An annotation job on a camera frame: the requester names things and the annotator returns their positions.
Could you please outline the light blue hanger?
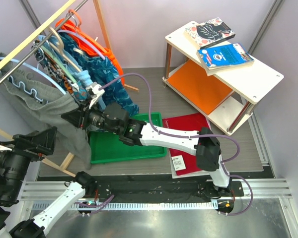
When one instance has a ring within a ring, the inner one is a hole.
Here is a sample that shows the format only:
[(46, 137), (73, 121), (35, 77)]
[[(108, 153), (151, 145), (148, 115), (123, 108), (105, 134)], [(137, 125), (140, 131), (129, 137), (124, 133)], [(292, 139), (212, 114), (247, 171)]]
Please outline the light blue hanger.
[[(31, 72), (26, 72), (26, 79), (31, 80), (33, 77), (33, 73), (40, 75), (44, 79), (46, 79), (54, 88), (56, 88), (62, 95), (66, 95), (65, 90), (57, 84), (50, 76), (43, 73), (41, 70), (39, 70), (37, 67), (33, 67), (30, 64), (23, 63), (23, 67), (26, 67), (30, 69)], [(38, 90), (35, 87), (28, 87), (27, 83), (25, 83), (24, 80), (16, 80), (13, 76), (8, 77), (8, 81), (17, 89), (20, 89), (25, 94), (30, 96), (31, 98), (35, 99), (40, 104), (47, 104), (49, 101), (46, 99), (43, 99), (41, 95), (39, 94)]]

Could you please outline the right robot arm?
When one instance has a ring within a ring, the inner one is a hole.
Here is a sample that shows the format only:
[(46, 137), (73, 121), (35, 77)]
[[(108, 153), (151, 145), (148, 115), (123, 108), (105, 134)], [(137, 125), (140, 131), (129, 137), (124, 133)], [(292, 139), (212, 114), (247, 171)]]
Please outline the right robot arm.
[(193, 155), (197, 167), (211, 176), (218, 195), (225, 196), (232, 190), (229, 174), (223, 168), (220, 142), (206, 127), (199, 131), (183, 131), (151, 125), (131, 118), (118, 104), (111, 104), (104, 111), (81, 104), (61, 117), (78, 128), (92, 125), (116, 134), (129, 146), (161, 146)]

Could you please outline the grey shorts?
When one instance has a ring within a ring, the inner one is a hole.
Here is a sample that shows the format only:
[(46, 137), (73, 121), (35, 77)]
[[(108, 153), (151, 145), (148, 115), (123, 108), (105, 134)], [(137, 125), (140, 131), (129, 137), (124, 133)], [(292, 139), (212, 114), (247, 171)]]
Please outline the grey shorts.
[(34, 80), (21, 69), (12, 73), (15, 83), (22, 81), (27, 90), (35, 89), (38, 98), (44, 100), (40, 103), (26, 94), (22, 89), (15, 87), (9, 80), (0, 85), (0, 93), (16, 109), (21, 117), (33, 130), (43, 131), (52, 126), (57, 127), (57, 138), (61, 144), (84, 163), (87, 170), (91, 168), (91, 148), (87, 133), (61, 118), (62, 114), (78, 108), (78, 104), (69, 94), (63, 94), (55, 87)]

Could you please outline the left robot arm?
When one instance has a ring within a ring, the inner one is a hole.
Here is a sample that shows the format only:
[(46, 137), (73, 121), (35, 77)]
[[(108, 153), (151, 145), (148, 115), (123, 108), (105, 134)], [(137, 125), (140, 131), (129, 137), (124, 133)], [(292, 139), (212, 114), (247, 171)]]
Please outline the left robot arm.
[[(0, 141), (0, 238), (44, 238), (79, 199), (95, 194), (97, 181), (86, 172), (77, 173), (63, 192), (56, 191), (56, 182), (25, 182), (30, 163), (43, 161), (45, 156), (53, 154), (56, 135), (57, 128), (53, 126)], [(20, 222), (8, 230), (5, 223), (10, 215), (8, 208), (19, 201), (24, 203), (24, 209), (32, 209), (45, 201), (47, 205), (33, 218), (22, 210)]]

